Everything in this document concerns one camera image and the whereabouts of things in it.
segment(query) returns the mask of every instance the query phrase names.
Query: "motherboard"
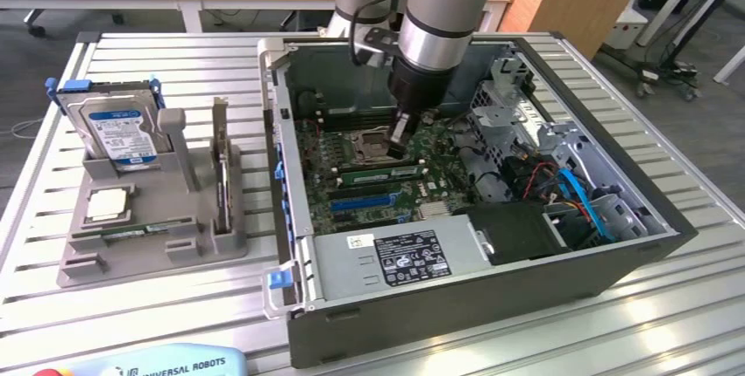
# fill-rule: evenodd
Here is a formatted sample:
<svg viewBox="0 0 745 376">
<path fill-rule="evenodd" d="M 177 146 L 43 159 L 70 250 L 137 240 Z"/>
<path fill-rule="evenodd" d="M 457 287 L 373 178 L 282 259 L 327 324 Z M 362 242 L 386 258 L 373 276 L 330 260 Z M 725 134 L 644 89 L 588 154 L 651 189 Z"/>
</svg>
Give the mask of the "motherboard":
<svg viewBox="0 0 745 376">
<path fill-rule="evenodd" d="M 474 204 L 448 120 L 421 128 L 402 160 L 386 155 L 386 126 L 327 132 L 298 120 L 295 131 L 317 234 L 421 221 Z"/>
</svg>

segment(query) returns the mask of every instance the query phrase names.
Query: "hard drive label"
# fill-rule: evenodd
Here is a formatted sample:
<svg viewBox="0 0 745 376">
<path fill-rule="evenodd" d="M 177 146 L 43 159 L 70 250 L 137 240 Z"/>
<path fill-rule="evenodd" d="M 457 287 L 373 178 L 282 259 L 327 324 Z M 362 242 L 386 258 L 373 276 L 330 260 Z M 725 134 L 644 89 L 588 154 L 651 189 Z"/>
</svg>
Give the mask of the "hard drive label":
<svg viewBox="0 0 745 376">
<path fill-rule="evenodd" d="M 141 111 L 96 112 L 88 118 L 113 161 L 131 165 L 155 160 L 153 138 L 141 130 L 145 121 Z"/>
<path fill-rule="evenodd" d="M 376 251 L 389 286 L 453 274 L 434 230 L 378 238 Z"/>
</svg>

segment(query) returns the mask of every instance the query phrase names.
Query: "aluminum table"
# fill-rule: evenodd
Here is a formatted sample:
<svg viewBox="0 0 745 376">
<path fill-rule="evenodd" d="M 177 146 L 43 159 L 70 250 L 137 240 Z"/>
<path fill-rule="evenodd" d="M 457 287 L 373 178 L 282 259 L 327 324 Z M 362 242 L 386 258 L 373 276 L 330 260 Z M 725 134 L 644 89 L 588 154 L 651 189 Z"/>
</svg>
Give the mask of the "aluminum table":
<svg viewBox="0 0 745 376">
<path fill-rule="evenodd" d="M 684 211 L 699 237 L 599 297 L 311 369 L 290 367 L 285 322 L 265 318 L 259 294 L 261 270 L 278 261 L 255 58 L 259 37 L 105 34 L 98 43 L 76 44 L 63 78 L 141 80 L 155 73 L 167 105 L 186 108 L 186 138 L 194 147 L 207 145 L 213 132 L 213 98 L 230 100 L 250 254 L 141 280 L 60 289 L 58 261 L 83 174 L 83 146 L 52 107 L 0 222 L 7 254 L 0 373 L 27 375 L 72 360 L 173 342 L 242 349 L 251 374 L 745 371 L 744 215 L 569 43 L 540 33 L 525 37 Z M 538 84 L 537 96 L 549 101 L 545 90 Z M 44 98 L 42 92 L 35 98 Z M 558 120 L 568 117 L 558 103 L 546 109 Z"/>
</svg>

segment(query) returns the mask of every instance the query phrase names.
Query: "white box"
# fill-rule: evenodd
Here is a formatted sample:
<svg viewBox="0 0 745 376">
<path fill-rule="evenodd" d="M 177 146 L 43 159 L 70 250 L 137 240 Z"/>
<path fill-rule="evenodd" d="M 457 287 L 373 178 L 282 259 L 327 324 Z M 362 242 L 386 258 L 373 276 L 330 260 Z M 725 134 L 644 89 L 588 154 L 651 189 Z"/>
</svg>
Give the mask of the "white box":
<svg viewBox="0 0 745 376">
<path fill-rule="evenodd" d="M 620 51 L 629 49 L 648 22 L 648 18 L 636 9 L 627 8 L 619 20 L 616 20 L 616 25 L 605 39 L 605 44 Z"/>
</svg>

